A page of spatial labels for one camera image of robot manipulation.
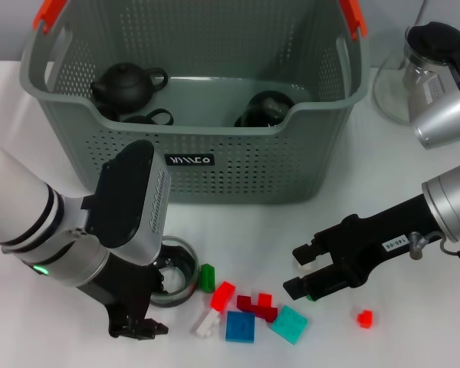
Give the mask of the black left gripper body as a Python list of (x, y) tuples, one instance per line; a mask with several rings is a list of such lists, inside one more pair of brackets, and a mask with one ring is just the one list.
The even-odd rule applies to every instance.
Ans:
[(133, 319), (144, 319), (154, 285), (154, 267), (132, 264), (110, 254), (101, 271), (78, 289), (104, 306), (126, 311)]

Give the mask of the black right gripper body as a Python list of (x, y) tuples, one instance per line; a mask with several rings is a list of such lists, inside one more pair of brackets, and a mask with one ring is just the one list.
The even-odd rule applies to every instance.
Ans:
[(308, 278), (308, 294), (325, 297), (347, 287), (358, 288), (376, 266), (409, 252), (409, 234), (440, 230), (423, 195), (368, 218), (349, 215), (314, 236), (312, 245), (328, 253), (332, 265)]

